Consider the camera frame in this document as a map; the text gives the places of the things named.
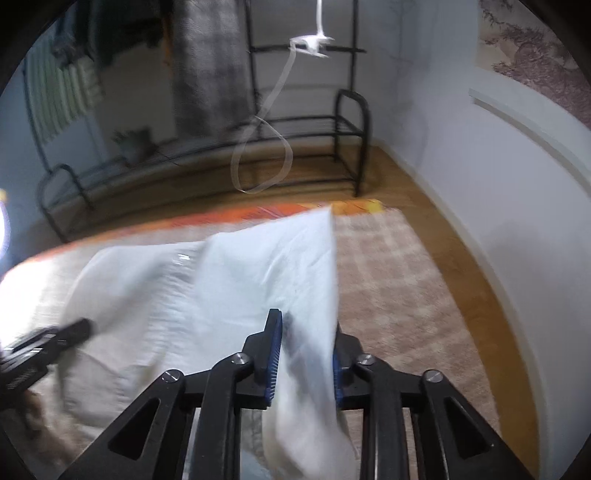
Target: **gray blanket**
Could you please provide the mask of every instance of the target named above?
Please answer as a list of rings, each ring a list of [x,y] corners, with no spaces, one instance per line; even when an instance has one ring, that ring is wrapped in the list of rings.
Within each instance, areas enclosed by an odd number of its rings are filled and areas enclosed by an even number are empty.
[[[249,116],[236,0],[174,0],[173,95],[179,137],[216,137]]]

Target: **metal screw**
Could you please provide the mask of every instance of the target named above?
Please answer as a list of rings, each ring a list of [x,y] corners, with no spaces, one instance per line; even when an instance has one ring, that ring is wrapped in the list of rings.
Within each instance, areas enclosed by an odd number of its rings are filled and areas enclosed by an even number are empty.
[[[182,376],[183,376],[183,373],[180,370],[171,369],[171,370],[166,370],[166,372],[164,372],[162,374],[161,378],[166,383],[175,383]]]
[[[233,364],[244,365],[250,361],[251,361],[251,358],[243,352],[238,352],[238,353],[235,353],[234,355],[232,355],[232,363]]]
[[[357,357],[357,363],[361,365],[373,365],[375,357],[371,353],[362,353]]]
[[[439,383],[443,380],[443,374],[439,370],[427,370],[423,375],[425,380],[431,383]]]

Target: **black metal shoe rack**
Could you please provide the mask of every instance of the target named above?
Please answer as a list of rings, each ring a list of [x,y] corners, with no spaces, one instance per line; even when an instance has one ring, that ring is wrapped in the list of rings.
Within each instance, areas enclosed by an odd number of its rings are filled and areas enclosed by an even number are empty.
[[[302,133],[297,131],[292,134],[285,134],[284,137],[289,139],[295,138],[314,138],[314,137],[326,137],[332,138],[332,152],[324,155],[318,154],[304,154],[304,155],[294,155],[294,161],[297,161],[298,158],[303,157],[318,157],[319,161],[326,161],[329,159],[339,163],[343,167],[343,173],[341,176],[338,177],[331,177],[331,178],[319,178],[313,180],[291,180],[291,181],[283,181],[276,184],[274,187],[287,187],[287,186],[298,186],[298,185],[305,185],[305,184],[322,184],[322,183],[351,183],[353,187],[353,195],[355,197],[359,196],[361,193],[361,185],[363,182],[363,174],[365,172],[365,166],[368,157],[368,146],[369,146],[369,139],[371,137],[371,116],[369,112],[368,103],[357,92],[355,92],[355,80],[357,74],[357,60],[358,54],[365,53],[365,50],[358,47],[358,38],[359,38],[359,0],[352,0],[353,2],[353,13],[351,19],[351,45],[346,46],[339,46],[339,45],[329,45],[326,47],[327,52],[335,52],[335,53],[345,53],[349,55],[349,78],[348,78],[348,85],[346,89],[340,89],[337,91],[335,96],[334,102],[334,110],[331,115],[304,115],[304,116],[289,116],[289,117],[280,117],[280,118],[267,118],[266,120],[271,124],[280,124],[283,122],[309,122],[310,129]],[[251,78],[251,95],[252,95],[252,104],[255,107],[255,111],[258,111],[260,103],[261,103],[261,95],[258,89],[258,81],[256,75],[256,55],[264,54],[267,52],[272,51],[287,51],[290,46],[288,44],[282,45],[264,45],[264,46],[256,46],[253,44],[253,29],[252,29],[252,1],[251,0],[243,0],[243,6],[245,10],[245,23],[246,23],[246,41],[248,43],[248,67],[249,73]],[[27,68],[25,64],[24,68],[24,81],[25,81],[25,92],[27,91],[26,85],[26,75],[27,75]],[[348,120],[342,115],[342,103],[344,98],[349,98],[353,100],[359,107],[361,112],[361,126],[356,126],[352,121]],[[31,125],[32,122],[32,113],[30,108],[30,101],[28,96],[25,96],[26,103],[27,103],[27,110],[29,114],[29,121]],[[324,128],[318,127],[318,124],[323,124]],[[353,166],[349,166],[343,160],[342,156],[340,155],[340,139],[341,137],[358,137],[361,139],[359,144],[359,151],[358,157],[356,159],[356,164]],[[74,171],[72,167],[65,163],[61,163],[55,166],[50,166],[47,158],[44,155],[43,148],[35,136],[34,138],[37,143],[37,150],[40,153],[41,162],[46,170],[46,174],[41,179],[37,187],[37,205],[41,212],[43,213],[44,217],[47,219],[47,222],[56,233],[56,235],[60,238],[60,240],[64,243],[69,242],[72,238],[79,235],[84,229],[90,226],[96,226],[96,222],[92,222],[92,211],[95,210],[96,202],[100,202],[104,199],[111,199],[121,195],[123,192],[128,192],[129,189],[113,189],[111,187],[113,182],[117,182],[120,184],[121,181],[125,181],[125,177],[133,177],[136,178],[138,174],[141,174],[143,170],[153,169],[155,166],[159,164],[165,163],[175,163],[175,161],[182,160],[188,156],[199,155],[202,153],[212,153],[217,150],[221,150],[224,148],[233,147],[238,142],[236,139],[232,141],[225,141],[225,142],[216,142],[212,144],[208,144],[205,146],[201,146],[199,148],[193,148],[189,151],[183,151],[180,154],[174,155],[164,155],[164,154],[156,154],[147,161],[144,161],[136,166],[132,166],[130,168],[126,168],[124,170],[121,169],[121,158],[114,158],[107,162],[104,162],[98,166],[94,166],[89,168],[81,173],[77,173]],[[260,142],[269,142],[269,141],[277,141],[276,137],[270,137],[262,135],[261,132],[258,133],[249,143],[260,143]],[[208,166],[200,172],[206,173],[211,170],[220,169],[220,168],[228,168],[228,164],[215,164],[212,166]],[[64,186],[57,191],[53,195],[51,200],[48,200],[46,197],[48,196],[47,190],[50,187],[50,184],[53,183],[55,176],[60,173],[65,172],[68,175],[68,181]],[[134,182],[133,189],[139,189],[141,187],[145,187],[148,184],[155,182],[154,180],[149,180],[144,183],[137,184]],[[199,198],[206,198],[214,195],[229,193],[233,190],[224,190],[219,192],[208,192],[208,193],[199,193],[195,192],[195,195],[187,197],[182,201],[186,200],[193,200]],[[81,200],[80,209],[73,215],[73,217],[68,222],[66,226],[59,225],[60,222],[56,219],[56,211],[59,207],[64,206],[65,203],[71,202],[73,200]],[[136,209],[133,211],[125,212],[123,214],[117,214],[117,218],[121,216],[127,216],[131,214],[136,214],[140,211],[153,209],[156,207],[162,207],[169,203],[177,203],[179,200],[175,200],[174,202],[166,202],[165,199],[157,205],[151,205],[150,207],[143,207],[141,209]]]

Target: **wall mural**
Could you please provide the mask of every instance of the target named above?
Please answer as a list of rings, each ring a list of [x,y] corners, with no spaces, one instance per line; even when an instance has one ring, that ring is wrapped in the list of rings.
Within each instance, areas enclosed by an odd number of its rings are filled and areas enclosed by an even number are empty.
[[[591,129],[591,86],[556,35],[518,0],[480,0],[476,63],[548,97]]]

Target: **hanging towel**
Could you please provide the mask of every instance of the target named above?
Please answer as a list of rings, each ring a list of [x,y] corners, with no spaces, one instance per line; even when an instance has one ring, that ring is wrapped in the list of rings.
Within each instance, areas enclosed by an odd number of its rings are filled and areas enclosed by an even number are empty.
[[[179,137],[215,137],[248,119],[236,0],[175,0],[173,96]]]
[[[104,96],[95,64],[88,56],[61,68],[52,46],[51,35],[41,38],[25,58],[31,127],[42,143],[87,114]]]

